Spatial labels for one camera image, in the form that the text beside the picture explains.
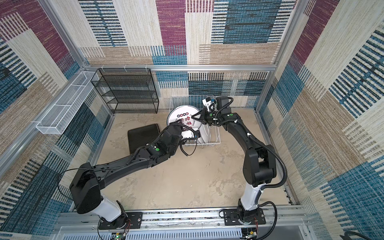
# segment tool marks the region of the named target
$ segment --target patterned wall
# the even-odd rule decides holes
[[[69,210],[72,201],[57,190],[57,174],[91,160],[96,151],[110,118],[96,94],[91,91],[62,135],[38,133],[0,179],[1,239],[44,239],[59,213]],[[60,181],[67,196],[75,173],[66,172]]]
[[[310,0],[260,110],[318,239],[384,239],[384,1]]]
[[[295,0],[53,0],[91,65],[272,64]],[[159,108],[176,95],[231,95],[253,107],[259,73],[157,72]]]
[[[0,6],[1,155],[79,66],[37,0]]]
[[[0,155],[79,69],[36,0],[0,0]],[[63,135],[38,135],[0,178],[0,238],[44,239],[59,212],[57,174],[91,159],[109,120],[92,92]],[[69,193],[74,173],[60,188]]]
[[[159,109],[169,109],[172,96],[232,96],[233,107],[255,107],[268,72],[152,71]]]

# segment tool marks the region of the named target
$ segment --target white wire basket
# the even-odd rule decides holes
[[[169,113],[171,113],[175,108],[182,105],[194,106],[197,109],[201,110],[204,105],[202,100],[207,97],[213,97],[213,95],[189,95],[189,96],[172,96],[169,103]],[[214,146],[220,144],[220,132],[217,126],[209,126],[209,142],[207,143],[197,143],[201,146]],[[185,143],[185,146],[195,146],[196,140],[188,140]]]
[[[42,134],[63,134],[73,117],[88,97],[93,85],[91,79],[99,78],[95,72],[83,71],[63,95],[44,115],[36,128]]]

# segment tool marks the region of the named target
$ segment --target concrete floor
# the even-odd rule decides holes
[[[264,141],[252,109],[232,109],[248,129]],[[98,164],[129,155],[127,131],[157,123],[166,127],[168,112],[158,114],[116,114],[112,129],[101,152]],[[167,161],[121,178],[102,192],[118,200],[125,209],[168,209],[189,207],[236,206],[243,195],[246,181],[242,167],[244,152],[234,137],[220,128],[221,144],[197,147],[186,157],[179,149]],[[185,147],[187,153],[193,147]],[[288,204],[282,188],[266,189],[260,202]]]

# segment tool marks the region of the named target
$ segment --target black pad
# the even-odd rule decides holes
[[[151,143],[160,134],[159,126],[151,124],[144,127],[138,127],[128,131],[129,154],[135,152],[138,147]]]

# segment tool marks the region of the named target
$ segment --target black metal rack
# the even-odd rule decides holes
[[[99,68],[91,81],[113,113],[157,113],[157,96],[151,70]]]

